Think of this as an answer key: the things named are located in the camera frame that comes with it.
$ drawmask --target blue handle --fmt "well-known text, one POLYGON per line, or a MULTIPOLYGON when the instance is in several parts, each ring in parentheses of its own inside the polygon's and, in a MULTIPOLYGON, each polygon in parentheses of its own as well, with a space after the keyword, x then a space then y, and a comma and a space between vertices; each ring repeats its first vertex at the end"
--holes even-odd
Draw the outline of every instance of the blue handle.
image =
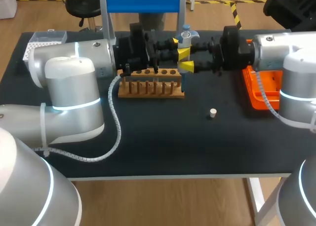
POLYGON ((107 0, 108 13, 179 12, 180 0, 107 0))

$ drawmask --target table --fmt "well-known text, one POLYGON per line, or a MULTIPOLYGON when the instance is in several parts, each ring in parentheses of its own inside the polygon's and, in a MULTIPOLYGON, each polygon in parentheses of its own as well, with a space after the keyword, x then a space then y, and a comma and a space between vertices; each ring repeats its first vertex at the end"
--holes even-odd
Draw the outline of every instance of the table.
MULTIPOLYGON (((241 31, 247 38, 267 31, 241 31)), ((50 105, 47 89, 37 88, 22 61, 33 33, 24 33, 12 53, 0 83, 0 104, 50 105)), ((117 37, 127 32, 118 32, 117 37)), ((157 33, 159 40, 173 32, 157 33)), ((209 41, 221 32, 200 31, 209 41)), ((68 42, 102 38, 101 33, 68 32, 68 42)), ((209 58, 207 52, 192 59, 209 58)), ((115 142, 116 128, 107 103, 110 79, 98 81, 105 131, 93 140, 59 144, 57 148, 81 156, 99 156, 115 142)), ((240 72, 192 74, 184 100, 131 100, 114 96, 122 141, 117 151, 98 163, 81 163, 51 153, 47 161, 70 179, 201 178, 219 176, 286 176, 307 156, 316 137, 252 109, 240 72), (216 108, 216 118, 207 118, 216 108)))

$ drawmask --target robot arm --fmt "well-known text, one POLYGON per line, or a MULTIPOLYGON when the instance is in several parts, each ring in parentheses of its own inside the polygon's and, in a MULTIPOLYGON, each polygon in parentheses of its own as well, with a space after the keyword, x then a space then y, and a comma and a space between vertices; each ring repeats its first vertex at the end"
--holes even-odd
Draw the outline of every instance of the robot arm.
POLYGON ((247 65, 252 65, 256 72, 283 71, 279 119, 287 125, 314 132, 316 32, 257 35, 252 43, 248 44, 248 48, 244 49, 245 39, 236 37, 238 33, 235 28, 226 29, 229 33, 224 32, 219 44, 224 55, 220 59, 223 62, 218 65, 226 70, 233 70, 234 66, 243 69, 247 65))
POLYGON ((1 106, 2 128, 33 148, 88 140, 103 131, 100 95, 90 59, 52 58, 45 65, 43 80, 53 106, 1 106))

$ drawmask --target white spiral cable wrap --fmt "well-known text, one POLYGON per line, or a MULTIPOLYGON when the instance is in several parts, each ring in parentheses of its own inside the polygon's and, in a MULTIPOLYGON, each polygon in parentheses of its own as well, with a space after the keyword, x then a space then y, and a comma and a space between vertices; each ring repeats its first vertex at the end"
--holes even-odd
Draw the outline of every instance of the white spiral cable wrap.
POLYGON ((114 151, 118 148, 119 143, 120 143, 120 139, 121 139, 121 136, 122 136, 122 132, 121 132, 120 124, 119 124, 119 118, 118 118, 117 113, 115 112, 114 105, 113 105, 113 99, 112 99, 112 92, 113 92, 114 85, 120 79, 121 79, 121 77, 118 75, 117 77, 115 77, 112 80, 112 82, 110 84, 110 87, 109 87, 109 92, 108 92, 109 106, 110 106, 111 113, 112 113, 112 116, 114 118, 114 122, 115 122, 115 125, 117 127, 117 132, 118 132, 117 140, 116 140, 115 144, 113 145, 112 149, 110 149, 109 152, 107 152, 106 154, 104 154, 104 155, 102 155, 100 157, 86 158, 86 157, 81 157, 81 156, 75 155, 73 153, 69 153, 69 152, 62 151, 62 150, 56 149, 56 148, 51 148, 51 147, 48 147, 48 148, 35 148, 33 150, 34 151, 49 151, 49 152, 52 152, 52 153, 58 153, 58 154, 61 154, 63 156, 66 156, 66 157, 69 157, 69 158, 72 158, 72 159, 75 159, 75 160, 78 160, 78 161, 81 161, 81 162, 98 162, 98 161, 106 159, 111 154, 113 154, 114 151))
POLYGON ((274 108, 272 108, 271 104, 268 101, 268 98, 267 98, 266 93, 265 93, 265 89, 263 88, 263 85, 262 85, 262 82, 261 82, 261 78, 260 78, 259 72, 256 72, 256 76, 257 76, 258 85, 259 85, 259 89, 261 91, 261 95, 262 95, 263 100, 265 101, 268 109, 272 112, 272 114, 274 116, 276 116, 277 118, 279 118, 278 113, 274 110, 274 108))

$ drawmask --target orange tray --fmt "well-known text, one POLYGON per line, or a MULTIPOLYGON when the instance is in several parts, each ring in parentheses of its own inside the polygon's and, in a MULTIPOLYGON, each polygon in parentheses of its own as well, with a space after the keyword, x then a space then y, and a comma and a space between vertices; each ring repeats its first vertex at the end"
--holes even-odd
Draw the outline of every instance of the orange tray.
MULTIPOLYGON (((246 69, 242 70, 242 74, 253 108, 257 110, 267 110, 268 108, 262 98, 255 71, 251 66, 248 66, 246 69)), ((260 77, 271 106, 278 110, 282 84, 282 71, 260 72, 260 77)))

